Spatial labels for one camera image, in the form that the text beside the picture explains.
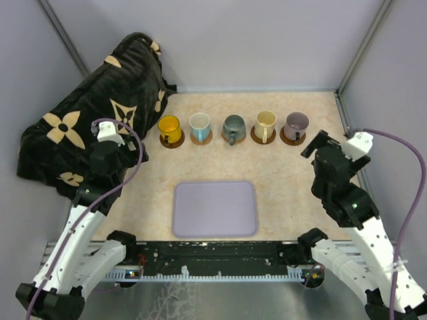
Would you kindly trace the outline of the purple ceramic mug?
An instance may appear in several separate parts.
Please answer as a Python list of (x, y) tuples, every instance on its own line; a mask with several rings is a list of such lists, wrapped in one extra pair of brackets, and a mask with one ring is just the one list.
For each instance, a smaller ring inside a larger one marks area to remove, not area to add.
[(284, 135), (291, 141), (299, 141), (305, 134), (309, 124), (310, 121), (305, 114), (301, 112), (290, 113), (284, 125)]

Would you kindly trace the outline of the dark wooden coaster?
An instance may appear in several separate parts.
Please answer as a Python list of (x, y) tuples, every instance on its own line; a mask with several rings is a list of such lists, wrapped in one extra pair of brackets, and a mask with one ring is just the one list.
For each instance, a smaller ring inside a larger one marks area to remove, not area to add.
[(276, 130), (275, 129), (273, 130), (272, 135), (269, 138), (267, 138), (267, 140), (266, 140), (265, 143), (262, 141), (261, 138), (259, 138), (259, 137), (256, 136), (256, 134), (255, 134), (255, 127), (254, 126), (251, 128), (250, 135), (251, 135), (251, 138), (252, 138), (252, 140), (254, 142), (256, 142), (256, 143), (258, 143), (260, 145), (268, 145), (268, 144), (272, 143), (274, 141), (274, 139), (276, 138)]
[(288, 136), (286, 135), (285, 127), (281, 128), (280, 139), (287, 145), (298, 146), (301, 145), (306, 139), (306, 134), (304, 133), (303, 135), (300, 135), (299, 131), (290, 131), (290, 135), (292, 135), (294, 139), (288, 138)]
[(168, 143), (162, 135), (159, 136), (159, 141), (160, 143), (167, 149), (175, 149), (178, 148), (179, 146), (181, 146), (184, 141), (185, 141), (185, 133), (183, 132), (183, 130), (181, 130), (181, 138), (173, 143)]

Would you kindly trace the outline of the cream ceramic mug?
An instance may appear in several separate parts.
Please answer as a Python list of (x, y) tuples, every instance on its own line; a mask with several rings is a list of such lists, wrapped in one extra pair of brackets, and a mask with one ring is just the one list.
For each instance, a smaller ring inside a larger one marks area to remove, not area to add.
[(276, 124), (276, 116), (271, 111), (261, 111), (256, 116), (254, 134), (261, 139), (263, 144), (273, 135)]

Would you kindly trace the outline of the yellow ceramic mug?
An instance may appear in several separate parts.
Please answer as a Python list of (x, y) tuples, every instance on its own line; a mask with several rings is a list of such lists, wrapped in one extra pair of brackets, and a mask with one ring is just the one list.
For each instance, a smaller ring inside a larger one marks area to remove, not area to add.
[(173, 115), (162, 117), (157, 127), (166, 144), (177, 143), (181, 139), (181, 125), (179, 119)]

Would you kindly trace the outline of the grey ceramic mug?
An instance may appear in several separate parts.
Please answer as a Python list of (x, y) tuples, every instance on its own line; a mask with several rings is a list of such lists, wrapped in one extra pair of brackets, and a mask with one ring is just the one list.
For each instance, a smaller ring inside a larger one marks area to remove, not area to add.
[(246, 124), (239, 115), (228, 116), (222, 127), (222, 137), (230, 146), (243, 141), (246, 138)]

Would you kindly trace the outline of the white mug blue handle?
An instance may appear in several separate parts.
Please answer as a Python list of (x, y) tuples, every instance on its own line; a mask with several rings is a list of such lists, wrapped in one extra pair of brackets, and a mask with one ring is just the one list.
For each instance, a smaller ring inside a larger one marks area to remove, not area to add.
[(203, 143), (209, 136), (210, 118), (205, 113), (194, 113), (189, 118), (191, 134), (196, 138), (198, 143)]

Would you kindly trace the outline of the light woven rattan coaster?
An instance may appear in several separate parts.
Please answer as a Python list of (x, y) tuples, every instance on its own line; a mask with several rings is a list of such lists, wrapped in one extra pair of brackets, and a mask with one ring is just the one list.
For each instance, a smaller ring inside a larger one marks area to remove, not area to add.
[(213, 139), (213, 132), (212, 132), (212, 130), (210, 130), (209, 131), (209, 135), (202, 142), (199, 142), (198, 139), (192, 133), (190, 134), (190, 139), (191, 139), (191, 142), (193, 144), (199, 145), (199, 146), (204, 146), (204, 145), (209, 144), (212, 141), (212, 139)]

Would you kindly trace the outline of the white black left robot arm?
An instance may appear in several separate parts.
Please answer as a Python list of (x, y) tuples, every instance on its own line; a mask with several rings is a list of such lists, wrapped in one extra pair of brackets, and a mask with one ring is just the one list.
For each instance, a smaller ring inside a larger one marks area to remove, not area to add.
[(77, 188), (68, 220), (52, 253), (30, 283), (21, 283), (15, 296), (26, 310), (26, 319), (78, 319), (85, 301), (103, 277), (121, 262), (129, 265), (139, 256), (135, 235), (113, 231), (90, 257), (84, 253), (104, 222), (123, 187), (147, 160), (139, 138), (98, 139), (89, 171)]

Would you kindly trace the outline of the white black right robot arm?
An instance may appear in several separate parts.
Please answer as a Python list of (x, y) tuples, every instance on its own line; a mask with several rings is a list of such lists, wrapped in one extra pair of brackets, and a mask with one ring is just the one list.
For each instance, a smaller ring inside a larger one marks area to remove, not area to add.
[(348, 132), (341, 143), (321, 130), (302, 151), (313, 157), (312, 194), (351, 238), (366, 266), (350, 258), (318, 228), (298, 237), (298, 256), (319, 263), (353, 291), (370, 319), (418, 319), (426, 315), (426, 291), (400, 258), (386, 234), (380, 212), (367, 191), (352, 177), (370, 162), (372, 131)]

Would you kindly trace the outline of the black floral blanket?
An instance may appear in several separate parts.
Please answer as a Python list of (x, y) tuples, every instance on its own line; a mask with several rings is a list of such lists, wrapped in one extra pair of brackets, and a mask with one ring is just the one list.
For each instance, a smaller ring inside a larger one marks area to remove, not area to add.
[(144, 139), (176, 92), (163, 78), (160, 55), (160, 46), (147, 35), (125, 37), (62, 102), (24, 130), (17, 176), (72, 199), (89, 170), (94, 120), (116, 119), (120, 135), (128, 136), (131, 127)]

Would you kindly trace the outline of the lavender plastic tray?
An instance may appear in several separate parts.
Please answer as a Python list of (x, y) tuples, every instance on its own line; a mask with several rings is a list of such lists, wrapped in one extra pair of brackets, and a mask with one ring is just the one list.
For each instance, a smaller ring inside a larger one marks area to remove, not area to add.
[(173, 234), (182, 239), (251, 237), (258, 231), (256, 190), (249, 181), (193, 181), (173, 196)]

